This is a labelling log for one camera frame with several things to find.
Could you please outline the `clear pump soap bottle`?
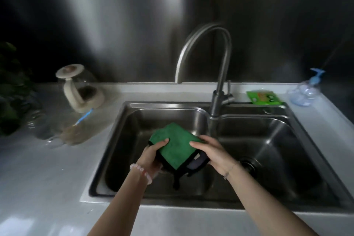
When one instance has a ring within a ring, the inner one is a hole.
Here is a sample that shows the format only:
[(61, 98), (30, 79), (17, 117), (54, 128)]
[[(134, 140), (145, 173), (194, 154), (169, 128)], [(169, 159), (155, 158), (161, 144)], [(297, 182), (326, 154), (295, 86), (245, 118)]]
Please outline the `clear pump soap bottle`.
[(319, 68), (310, 68), (315, 72), (310, 79), (299, 83), (294, 89), (290, 89), (287, 94), (291, 103), (301, 107), (308, 107), (313, 104), (316, 98), (321, 94), (320, 82), (321, 76), (325, 70)]

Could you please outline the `stainless steel double sink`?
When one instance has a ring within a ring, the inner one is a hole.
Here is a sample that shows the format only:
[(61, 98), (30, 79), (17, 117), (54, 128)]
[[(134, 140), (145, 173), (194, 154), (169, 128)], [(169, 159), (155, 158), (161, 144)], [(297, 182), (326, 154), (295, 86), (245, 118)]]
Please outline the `stainless steel double sink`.
[(192, 134), (195, 157), (174, 176), (162, 167), (141, 203), (210, 209), (244, 209), (243, 195), (270, 197), (305, 213), (354, 214), (351, 195), (287, 105), (233, 103), (219, 117), (209, 103), (128, 101), (114, 123), (107, 148), (80, 201), (109, 203), (131, 170), (146, 169), (145, 147), (154, 132), (174, 123)]

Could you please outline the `person's right forearm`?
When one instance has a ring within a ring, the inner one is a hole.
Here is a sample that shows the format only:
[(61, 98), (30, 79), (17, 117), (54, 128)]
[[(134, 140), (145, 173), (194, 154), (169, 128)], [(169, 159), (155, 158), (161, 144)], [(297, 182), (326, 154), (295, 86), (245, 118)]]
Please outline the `person's right forearm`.
[(319, 236), (303, 220), (287, 209), (250, 174), (232, 171), (227, 180), (259, 231), (265, 236)]

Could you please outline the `person's right hand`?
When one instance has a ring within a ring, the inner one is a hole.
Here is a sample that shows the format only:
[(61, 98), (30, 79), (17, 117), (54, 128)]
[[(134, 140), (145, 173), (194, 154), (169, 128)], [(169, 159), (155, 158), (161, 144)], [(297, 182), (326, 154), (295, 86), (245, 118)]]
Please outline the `person's right hand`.
[(209, 164), (213, 166), (224, 179), (227, 179), (236, 168), (242, 170), (240, 162), (232, 158), (215, 138), (207, 135), (200, 135), (199, 139), (205, 144), (205, 150), (203, 152), (205, 152), (210, 159)]

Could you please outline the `person's left hand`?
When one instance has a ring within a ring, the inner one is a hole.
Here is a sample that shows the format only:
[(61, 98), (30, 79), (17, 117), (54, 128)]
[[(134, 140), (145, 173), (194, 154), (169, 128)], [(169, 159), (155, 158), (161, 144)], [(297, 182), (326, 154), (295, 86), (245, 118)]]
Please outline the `person's left hand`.
[(156, 161), (156, 154), (159, 149), (152, 149), (151, 146), (146, 147), (136, 164), (142, 167), (152, 178), (160, 171), (161, 163)]

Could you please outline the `blue-handled brush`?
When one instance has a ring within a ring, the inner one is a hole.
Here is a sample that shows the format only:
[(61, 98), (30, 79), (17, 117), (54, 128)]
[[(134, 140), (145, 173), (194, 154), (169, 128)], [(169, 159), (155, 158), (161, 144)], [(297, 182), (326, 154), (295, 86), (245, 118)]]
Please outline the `blue-handled brush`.
[(86, 119), (92, 112), (94, 109), (90, 109), (87, 113), (85, 113), (80, 119), (78, 119), (73, 126), (78, 126), (84, 119)]

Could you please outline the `green leafy plant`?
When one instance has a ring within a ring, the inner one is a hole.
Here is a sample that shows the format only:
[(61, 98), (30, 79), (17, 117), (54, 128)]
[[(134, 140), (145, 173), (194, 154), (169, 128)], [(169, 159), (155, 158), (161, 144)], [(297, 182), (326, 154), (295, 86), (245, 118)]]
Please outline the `green leafy plant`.
[(31, 70), (23, 66), (17, 48), (0, 41), (0, 137), (18, 130), (33, 109), (35, 93)]

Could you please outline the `green cleaning cloth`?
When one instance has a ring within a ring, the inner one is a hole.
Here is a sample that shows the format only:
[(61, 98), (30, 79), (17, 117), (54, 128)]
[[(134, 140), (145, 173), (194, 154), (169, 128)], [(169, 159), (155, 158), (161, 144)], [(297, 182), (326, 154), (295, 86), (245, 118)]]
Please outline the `green cleaning cloth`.
[(190, 145), (191, 141), (204, 142), (176, 123), (156, 130), (148, 144), (152, 146), (164, 139), (169, 139), (169, 142), (157, 151), (156, 160), (162, 165), (163, 171), (173, 175), (173, 188), (178, 190), (180, 178), (199, 172), (210, 162), (210, 158), (204, 151)]

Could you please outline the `stainless steel gooseneck faucet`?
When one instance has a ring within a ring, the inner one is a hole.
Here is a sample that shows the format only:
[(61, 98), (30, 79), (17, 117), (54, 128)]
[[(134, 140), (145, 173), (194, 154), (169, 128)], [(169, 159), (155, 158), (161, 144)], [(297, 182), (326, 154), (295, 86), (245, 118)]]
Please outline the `stainless steel gooseneck faucet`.
[(193, 31), (187, 41), (185, 42), (176, 65), (175, 83), (182, 83), (181, 74), (184, 67), (184, 62), (192, 52), (193, 47), (206, 34), (212, 31), (220, 31), (224, 38), (224, 54), (219, 69), (218, 81), (216, 90), (213, 91), (212, 100), (209, 107), (209, 114), (211, 118), (218, 118), (221, 115), (223, 105), (232, 103), (235, 97), (231, 94), (231, 82), (226, 81), (229, 63), (232, 53), (232, 37), (229, 31), (217, 22), (206, 23)]

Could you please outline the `green sponge packet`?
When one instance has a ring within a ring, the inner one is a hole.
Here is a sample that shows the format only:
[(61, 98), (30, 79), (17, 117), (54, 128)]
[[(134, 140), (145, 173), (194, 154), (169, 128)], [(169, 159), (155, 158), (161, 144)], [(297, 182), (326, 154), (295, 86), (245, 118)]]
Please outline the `green sponge packet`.
[(254, 105), (281, 105), (283, 102), (273, 91), (247, 91), (251, 103)]

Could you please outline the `person's left forearm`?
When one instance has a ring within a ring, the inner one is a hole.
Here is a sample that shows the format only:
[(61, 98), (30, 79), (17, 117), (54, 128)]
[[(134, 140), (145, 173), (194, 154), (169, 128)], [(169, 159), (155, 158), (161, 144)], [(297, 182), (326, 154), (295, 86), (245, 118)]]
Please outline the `person's left forearm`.
[(130, 236), (151, 180), (142, 167), (133, 164), (121, 188), (87, 236)]

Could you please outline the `sink drain strainer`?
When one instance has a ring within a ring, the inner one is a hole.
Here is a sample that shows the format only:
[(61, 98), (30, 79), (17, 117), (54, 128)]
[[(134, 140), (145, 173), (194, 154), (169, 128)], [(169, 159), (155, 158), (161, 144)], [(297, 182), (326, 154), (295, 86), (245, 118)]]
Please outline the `sink drain strainer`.
[(254, 178), (257, 178), (262, 170), (262, 165), (256, 159), (241, 157), (239, 162), (241, 166)]

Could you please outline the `clear glass jar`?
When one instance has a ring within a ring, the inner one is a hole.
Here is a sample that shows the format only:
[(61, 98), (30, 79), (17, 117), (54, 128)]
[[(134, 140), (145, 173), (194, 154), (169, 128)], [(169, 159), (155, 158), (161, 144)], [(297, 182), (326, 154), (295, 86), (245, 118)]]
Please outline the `clear glass jar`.
[(64, 145), (60, 138), (59, 119), (49, 114), (39, 100), (31, 101), (31, 109), (26, 115), (26, 124), (32, 135), (50, 149)]

